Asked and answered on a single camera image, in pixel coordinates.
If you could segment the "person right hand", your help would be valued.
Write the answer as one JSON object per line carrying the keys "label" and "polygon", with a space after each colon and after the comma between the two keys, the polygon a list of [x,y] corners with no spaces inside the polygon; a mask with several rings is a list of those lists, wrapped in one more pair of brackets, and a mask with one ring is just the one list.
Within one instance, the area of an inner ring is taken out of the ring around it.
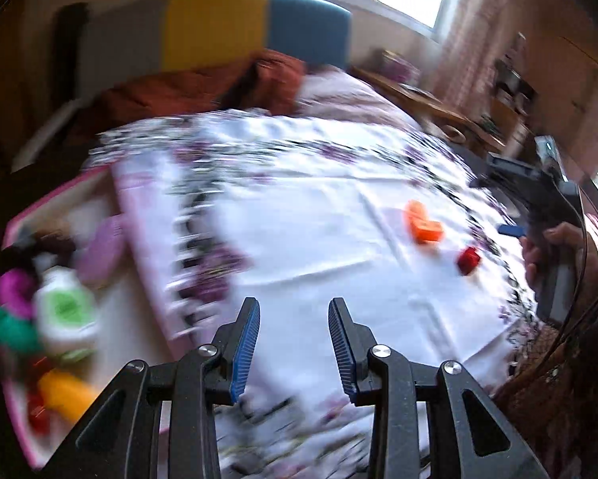
{"label": "person right hand", "polygon": [[[544,238],[554,247],[569,247],[576,251],[578,256],[577,267],[582,268],[582,264],[585,264],[580,294],[598,295],[598,250],[591,236],[584,236],[582,229],[563,222],[556,227],[546,229]],[[530,288],[536,291],[539,266],[543,265],[547,258],[529,238],[521,237],[519,241],[522,247],[525,280]]]}

